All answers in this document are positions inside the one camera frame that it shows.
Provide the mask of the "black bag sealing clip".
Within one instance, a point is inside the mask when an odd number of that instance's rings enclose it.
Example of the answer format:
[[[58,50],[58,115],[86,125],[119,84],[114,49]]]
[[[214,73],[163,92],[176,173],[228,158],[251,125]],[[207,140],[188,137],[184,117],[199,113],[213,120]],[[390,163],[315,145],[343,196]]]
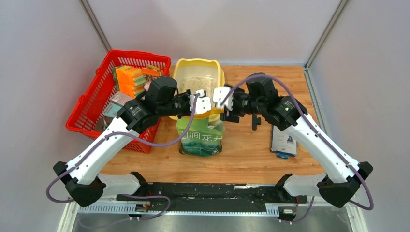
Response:
[[[262,123],[261,118],[257,114],[252,114],[252,130],[256,131]]]

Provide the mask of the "green cat litter bag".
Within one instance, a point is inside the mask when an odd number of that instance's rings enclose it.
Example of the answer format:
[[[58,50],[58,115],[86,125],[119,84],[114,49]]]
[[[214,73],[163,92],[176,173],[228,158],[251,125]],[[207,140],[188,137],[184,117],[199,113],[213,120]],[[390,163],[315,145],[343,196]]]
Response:
[[[193,156],[213,156],[222,152],[224,123],[217,119],[194,119],[188,132],[179,141],[179,153]]]

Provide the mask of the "yellow litter scoop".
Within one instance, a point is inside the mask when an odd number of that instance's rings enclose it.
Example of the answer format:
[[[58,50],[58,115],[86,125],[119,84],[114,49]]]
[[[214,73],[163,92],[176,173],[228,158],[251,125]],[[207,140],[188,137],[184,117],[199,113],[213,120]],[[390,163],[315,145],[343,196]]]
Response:
[[[224,113],[224,111],[225,110],[222,109],[222,108],[212,108],[211,110],[209,110],[205,113],[205,116],[206,117],[211,117],[213,115],[220,115],[220,114]]]

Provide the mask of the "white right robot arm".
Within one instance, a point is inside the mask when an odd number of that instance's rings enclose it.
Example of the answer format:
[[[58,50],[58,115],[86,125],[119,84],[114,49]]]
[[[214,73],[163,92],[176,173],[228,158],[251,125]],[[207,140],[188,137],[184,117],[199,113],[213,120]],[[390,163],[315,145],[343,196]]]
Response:
[[[332,206],[341,208],[353,203],[360,188],[369,200],[366,210],[374,208],[374,200],[365,180],[373,171],[372,165],[359,162],[344,152],[317,125],[307,109],[289,92],[279,95],[275,85],[279,80],[263,72],[243,80],[246,90],[239,85],[216,88],[213,101],[223,110],[223,121],[238,122],[246,114],[261,115],[266,122],[299,142],[322,166],[323,174],[286,174],[277,183],[276,197],[289,202],[298,196],[319,196]]]

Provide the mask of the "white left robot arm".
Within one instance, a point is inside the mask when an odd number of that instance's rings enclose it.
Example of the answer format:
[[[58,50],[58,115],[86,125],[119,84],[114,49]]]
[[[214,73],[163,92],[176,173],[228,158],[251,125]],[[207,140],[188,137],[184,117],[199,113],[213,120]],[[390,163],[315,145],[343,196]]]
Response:
[[[180,141],[180,135],[171,142],[156,144],[140,138],[140,134],[157,124],[163,116],[189,116],[191,124],[201,92],[193,94],[177,92],[177,82],[169,76],[161,76],[150,82],[148,90],[127,101],[117,112],[107,129],[80,155],[69,162],[57,162],[53,169],[57,178],[46,188],[48,199],[51,187],[61,181],[71,199],[81,207],[95,203],[102,196],[128,194],[135,200],[143,200],[148,188],[132,173],[127,175],[103,175],[101,169],[128,143],[137,140],[151,147],[167,147]]]

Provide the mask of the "yellow litter box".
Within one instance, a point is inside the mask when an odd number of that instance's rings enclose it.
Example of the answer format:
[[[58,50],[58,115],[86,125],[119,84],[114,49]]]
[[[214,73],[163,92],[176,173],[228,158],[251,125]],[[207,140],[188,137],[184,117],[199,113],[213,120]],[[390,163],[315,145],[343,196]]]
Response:
[[[201,58],[180,59],[172,78],[177,82],[179,93],[191,91],[188,103],[193,102],[196,91],[201,89],[212,100],[214,89],[225,85],[225,73],[219,62]]]

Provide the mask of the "orange patterned snack box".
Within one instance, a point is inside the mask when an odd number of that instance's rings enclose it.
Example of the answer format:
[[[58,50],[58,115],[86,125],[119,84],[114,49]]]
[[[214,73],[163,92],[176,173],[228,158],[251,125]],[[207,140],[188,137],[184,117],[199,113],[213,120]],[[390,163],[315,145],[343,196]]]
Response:
[[[161,69],[150,64],[147,64],[145,68],[141,68],[141,71],[146,83],[149,83],[153,79],[157,79],[158,77],[162,76]]]

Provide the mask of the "blue razor package box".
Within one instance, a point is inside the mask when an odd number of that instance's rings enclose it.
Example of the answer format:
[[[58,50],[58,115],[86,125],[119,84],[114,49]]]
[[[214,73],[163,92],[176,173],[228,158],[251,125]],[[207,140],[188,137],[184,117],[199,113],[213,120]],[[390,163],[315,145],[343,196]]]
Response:
[[[297,141],[280,131],[276,126],[272,126],[270,151],[276,153],[277,158],[280,159],[295,157],[297,155]]]

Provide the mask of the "pink teal small box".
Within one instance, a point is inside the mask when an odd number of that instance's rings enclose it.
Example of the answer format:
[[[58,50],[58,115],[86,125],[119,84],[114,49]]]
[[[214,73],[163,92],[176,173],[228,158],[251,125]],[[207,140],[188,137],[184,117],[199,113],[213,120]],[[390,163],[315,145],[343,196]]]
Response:
[[[124,104],[131,100],[133,100],[131,96],[122,92],[117,92],[109,98],[109,104],[102,111],[102,114],[106,117],[114,118],[117,116],[117,112],[124,106]]]

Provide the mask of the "orange sponge pack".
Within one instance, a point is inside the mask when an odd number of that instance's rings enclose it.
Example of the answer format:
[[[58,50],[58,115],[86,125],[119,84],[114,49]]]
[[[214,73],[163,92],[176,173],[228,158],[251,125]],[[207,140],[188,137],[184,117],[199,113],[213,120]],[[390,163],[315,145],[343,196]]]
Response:
[[[113,79],[117,85],[118,91],[132,98],[144,91],[146,84],[145,76],[142,69],[122,65],[113,70]]]

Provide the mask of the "red plastic basket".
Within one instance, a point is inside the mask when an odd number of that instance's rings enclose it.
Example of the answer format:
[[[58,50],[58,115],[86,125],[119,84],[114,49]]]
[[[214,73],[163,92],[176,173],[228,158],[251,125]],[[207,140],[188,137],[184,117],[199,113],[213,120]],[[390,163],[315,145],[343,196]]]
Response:
[[[97,122],[103,118],[103,110],[108,106],[109,99],[117,91],[113,79],[113,68],[119,65],[145,67],[153,65],[169,75],[171,58],[143,51],[110,50],[95,71],[95,77],[81,95],[66,122],[66,129],[80,133],[92,140],[101,135],[95,131]]]

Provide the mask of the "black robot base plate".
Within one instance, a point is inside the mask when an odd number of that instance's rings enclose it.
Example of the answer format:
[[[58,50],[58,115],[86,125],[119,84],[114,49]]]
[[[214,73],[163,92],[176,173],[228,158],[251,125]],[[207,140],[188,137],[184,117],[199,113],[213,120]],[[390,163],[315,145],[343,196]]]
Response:
[[[154,182],[143,187],[141,196],[167,196],[152,199],[150,211],[181,212],[262,212],[266,204],[307,204],[305,196],[293,197],[273,184],[221,184],[221,183],[164,183]]]

